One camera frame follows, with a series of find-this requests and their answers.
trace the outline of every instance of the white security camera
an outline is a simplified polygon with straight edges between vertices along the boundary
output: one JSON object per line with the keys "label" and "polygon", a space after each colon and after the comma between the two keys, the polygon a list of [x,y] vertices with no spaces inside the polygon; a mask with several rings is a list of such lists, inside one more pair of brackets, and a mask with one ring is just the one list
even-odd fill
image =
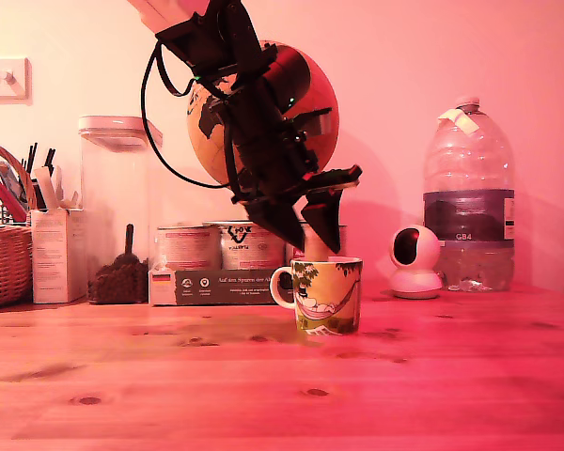
{"label": "white security camera", "polygon": [[439,295],[443,285],[432,270],[441,246],[436,235],[423,225],[408,225],[398,230],[389,254],[397,270],[390,278],[393,294],[406,299],[430,299]]}

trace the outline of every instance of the bottle label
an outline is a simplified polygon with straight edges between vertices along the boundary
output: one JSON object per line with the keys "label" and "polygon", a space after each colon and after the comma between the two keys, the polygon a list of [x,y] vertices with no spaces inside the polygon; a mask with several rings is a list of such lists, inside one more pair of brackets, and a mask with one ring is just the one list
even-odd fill
{"label": "bottle label", "polygon": [[424,225],[445,247],[514,247],[514,191],[425,193]]}

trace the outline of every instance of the water bottle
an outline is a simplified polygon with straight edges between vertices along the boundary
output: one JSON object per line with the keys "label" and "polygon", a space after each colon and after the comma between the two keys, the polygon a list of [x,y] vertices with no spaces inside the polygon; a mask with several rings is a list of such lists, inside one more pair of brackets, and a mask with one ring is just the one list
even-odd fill
{"label": "water bottle", "polygon": [[424,167],[424,225],[441,242],[445,288],[509,289],[514,274],[513,162],[508,139],[460,98],[439,117]]}

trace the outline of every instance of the mug handle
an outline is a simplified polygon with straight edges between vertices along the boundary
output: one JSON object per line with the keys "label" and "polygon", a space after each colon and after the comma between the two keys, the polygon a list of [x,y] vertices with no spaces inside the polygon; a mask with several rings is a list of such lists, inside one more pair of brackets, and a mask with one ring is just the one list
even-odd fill
{"label": "mug handle", "polygon": [[287,303],[282,299],[280,296],[280,290],[278,288],[278,283],[280,282],[280,275],[283,272],[287,272],[288,274],[292,275],[292,268],[290,266],[283,266],[282,268],[278,268],[272,274],[272,279],[270,280],[270,292],[272,293],[272,297],[276,303],[284,308],[289,308],[294,310],[294,303]]}

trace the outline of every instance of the paper box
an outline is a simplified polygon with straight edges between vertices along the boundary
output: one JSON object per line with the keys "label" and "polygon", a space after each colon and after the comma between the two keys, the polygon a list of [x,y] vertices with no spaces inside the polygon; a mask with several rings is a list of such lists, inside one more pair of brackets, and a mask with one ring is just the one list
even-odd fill
{"label": "paper box", "polygon": [[[151,305],[254,305],[275,303],[270,294],[274,270],[149,271]],[[291,302],[291,289],[281,289]]]}
{"label": "paper box", "polygon": [[31,212],[34,303],[68,303],[86,294],[84,212]]}

